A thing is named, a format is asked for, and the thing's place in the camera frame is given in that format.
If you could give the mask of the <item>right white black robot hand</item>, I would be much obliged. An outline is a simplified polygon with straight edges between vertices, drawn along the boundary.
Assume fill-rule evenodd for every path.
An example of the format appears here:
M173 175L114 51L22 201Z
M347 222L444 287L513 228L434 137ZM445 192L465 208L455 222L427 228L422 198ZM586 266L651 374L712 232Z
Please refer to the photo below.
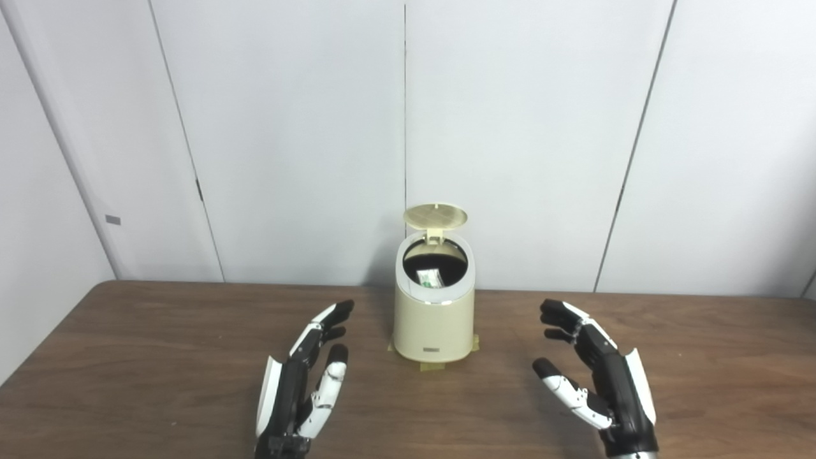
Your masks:
M637 349L623 354L588 313L562 300L545 299L543 335L574 347L590 369L595 390L566 377L547 358L532 363L540 381L577 418L597 430L608 458L657 458L657 415L650 384Z

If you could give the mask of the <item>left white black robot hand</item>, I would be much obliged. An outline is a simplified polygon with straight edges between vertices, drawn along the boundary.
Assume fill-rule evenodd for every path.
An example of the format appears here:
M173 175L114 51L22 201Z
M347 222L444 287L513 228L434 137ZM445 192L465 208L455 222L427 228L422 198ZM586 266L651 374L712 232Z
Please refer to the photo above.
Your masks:
M345 335L353 300L330 305L313 317L280 362L268 357L256 415L256 458L304 458L337 404L349 366L344 344L330 347L316 387L308 392L309 374L321 349Z

